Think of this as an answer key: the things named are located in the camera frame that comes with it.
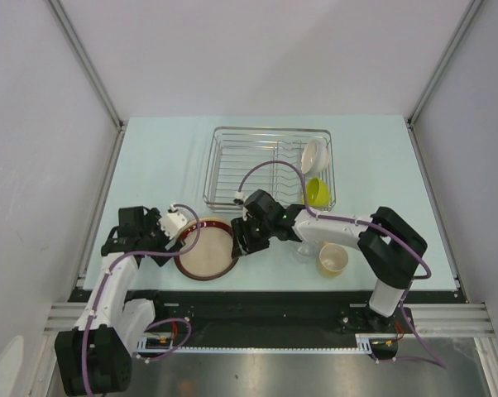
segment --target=white wall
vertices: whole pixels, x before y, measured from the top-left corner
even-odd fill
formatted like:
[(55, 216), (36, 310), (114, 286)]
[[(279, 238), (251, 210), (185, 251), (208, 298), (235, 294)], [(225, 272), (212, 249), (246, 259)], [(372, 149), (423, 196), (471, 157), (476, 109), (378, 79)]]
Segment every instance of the white wall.
[(462, 282), (498, 335), (498, 0), (484, 6), (417, 136)]
[(469, 0), (64, 0), (122, 117), (409, 115)]
[(41, 0), (0, 2), (0, 352), (68, 295), (115, 131)]

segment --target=white table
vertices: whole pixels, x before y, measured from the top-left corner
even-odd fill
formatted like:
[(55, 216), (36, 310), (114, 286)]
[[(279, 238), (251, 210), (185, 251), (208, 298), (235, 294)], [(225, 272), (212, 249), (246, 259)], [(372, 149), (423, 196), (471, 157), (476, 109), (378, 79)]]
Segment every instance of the white table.
[[(103, 210), (85, 289), (94, 287), (101, 266), (100, 247), (110, 229), (118, 224), (119, 208), (144, 205), (158, 207), (163, 213), (171, 203), (187, 203), (200, 216), (213, 214), (203, 201), (203, 188), (208, 149), (213, 129), (218, 126), (329, 130), (337, 190), (333, 212), (370, 214), (380, 206), (393, 208), (429, 244), (424, 259), (433, 276), (415, 282), (413, 289), (456, 289), (404, 119), (396, 115), (132, 118)], [(228, 219), (239, 216), (216, 215)], [(350, 260), (346, 270), (339, 277), (327, 280), (319, 275), (315, 263), (299, 263), (294, 258), (293, 245), (293, 242), (273, 241), (270, 249), (240, 259), (224, 277), (211, 281), (185, 277), (173, 261), (159, 268), (152, 259), (146, 258), (141, 262), (132, 288), (373, 289), (376, 277), (359, 251), (347, 249)]]

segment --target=metal dish rack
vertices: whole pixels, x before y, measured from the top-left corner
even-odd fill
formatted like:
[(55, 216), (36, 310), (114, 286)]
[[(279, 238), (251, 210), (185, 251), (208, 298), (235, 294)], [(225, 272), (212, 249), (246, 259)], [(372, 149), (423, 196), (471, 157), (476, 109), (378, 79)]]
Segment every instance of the metal dish rack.
[[(317, 175), (330, 189), (328, 206), (316, 207), (329, 211), (336, 203), (333, 173), (332, 137), (327, 130), (272, 127), (217, 127), (208, 153), (203, 197), (214, 212), (237, 213), (234, 192), (245, 174), (263, 161), (283, 160), (300, 169), (300, 158), (312, 139), (323, 141), (328, 148), (328, 167)], [(282, 205), (300, 203), (302, 190), (299, 177), (289, 167), (272, 164), (255, 171), (244, 185), (249, 195), (257, 189), (269, 192)]]

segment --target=beige bowl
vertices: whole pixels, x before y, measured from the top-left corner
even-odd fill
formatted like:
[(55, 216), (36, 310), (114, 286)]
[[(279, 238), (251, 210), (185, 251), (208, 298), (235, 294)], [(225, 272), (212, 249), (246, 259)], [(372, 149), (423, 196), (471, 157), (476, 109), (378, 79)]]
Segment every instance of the beige bowl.
[(326, 243), (318, 254), (317, 270), (323, 277), (331, 279), (340, 275), (347, 264), (348, 253), (338, 244)]

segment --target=rack wire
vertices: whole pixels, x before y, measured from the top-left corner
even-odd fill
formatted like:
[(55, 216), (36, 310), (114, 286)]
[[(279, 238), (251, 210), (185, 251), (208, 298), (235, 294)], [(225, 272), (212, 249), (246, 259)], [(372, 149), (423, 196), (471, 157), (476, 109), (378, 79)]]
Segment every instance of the rack wire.
[[(336, 203), (333, 172), (332, 137), (327, 130), (273, 127), (217, 127), (208, 153), (204, 202), (214, 212), (237, 213), (234, 192), (246, 173), (268, 160), (287, 161), (300, 169), (300, 158), (306, 144), (318, 139), (328, 149), (330, 162), (319, 175), (330, 189), (329, 211)], [(255, 171), (244, 185), (246, 194), (264, 189), (282, 205), (300, 203), (302, 189), (297, 174), (289, 167), (273, 164)]]

